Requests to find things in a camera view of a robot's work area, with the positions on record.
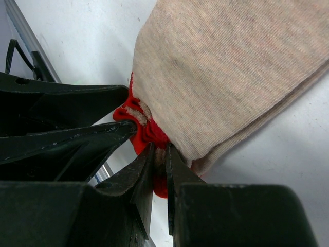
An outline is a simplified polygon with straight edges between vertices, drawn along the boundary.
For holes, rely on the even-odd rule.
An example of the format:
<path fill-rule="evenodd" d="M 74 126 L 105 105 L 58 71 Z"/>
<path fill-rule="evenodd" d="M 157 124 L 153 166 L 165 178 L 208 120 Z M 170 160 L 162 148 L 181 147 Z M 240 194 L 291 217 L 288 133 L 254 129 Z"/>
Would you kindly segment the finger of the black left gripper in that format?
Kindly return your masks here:
<path fill-rule="evenodd" d="M 127 96 L 124 85 L 70 85 L 1 73 L 1 136 L 89 127 Z"/>
<path fill-rule="evenodd" d="M 1 180 L 90 180 L 135 133 L 121 121 L 1 137 Z"/>

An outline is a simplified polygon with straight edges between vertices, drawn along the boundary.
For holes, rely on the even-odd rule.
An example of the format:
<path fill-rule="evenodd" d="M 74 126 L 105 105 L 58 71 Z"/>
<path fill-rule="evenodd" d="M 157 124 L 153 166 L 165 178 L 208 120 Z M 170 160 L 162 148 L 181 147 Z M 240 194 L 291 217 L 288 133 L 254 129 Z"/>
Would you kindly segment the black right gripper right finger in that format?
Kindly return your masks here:
<path fill-rule="evenodd" d="M 317 246 L 287 186 L 208 184 L 166 149 L 168 225 L 174 246 Z"/>

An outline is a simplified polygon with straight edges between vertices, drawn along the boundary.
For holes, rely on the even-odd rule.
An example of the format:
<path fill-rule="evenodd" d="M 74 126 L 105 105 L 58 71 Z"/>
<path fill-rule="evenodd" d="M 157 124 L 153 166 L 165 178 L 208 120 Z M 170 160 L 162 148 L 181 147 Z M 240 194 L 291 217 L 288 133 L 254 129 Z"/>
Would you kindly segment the beige sock with red toe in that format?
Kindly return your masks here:
<path fill-rule="evenodd" d="M 157 1 L 135 44 L 126 102 L 136 154 L 172 143 L 203 175 L 328 70 L 328 1 Z"/>

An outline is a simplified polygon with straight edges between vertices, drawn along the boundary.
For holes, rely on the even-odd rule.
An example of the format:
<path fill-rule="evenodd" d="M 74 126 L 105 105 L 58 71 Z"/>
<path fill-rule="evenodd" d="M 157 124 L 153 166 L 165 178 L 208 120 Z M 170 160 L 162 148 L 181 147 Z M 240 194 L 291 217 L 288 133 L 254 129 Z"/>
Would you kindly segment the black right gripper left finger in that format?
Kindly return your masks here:
<path fill-rule="evenodd" d="M 154 145 L 96 187 L 1 182 L 1 246 L 144 246 L 150 236 Z"/>

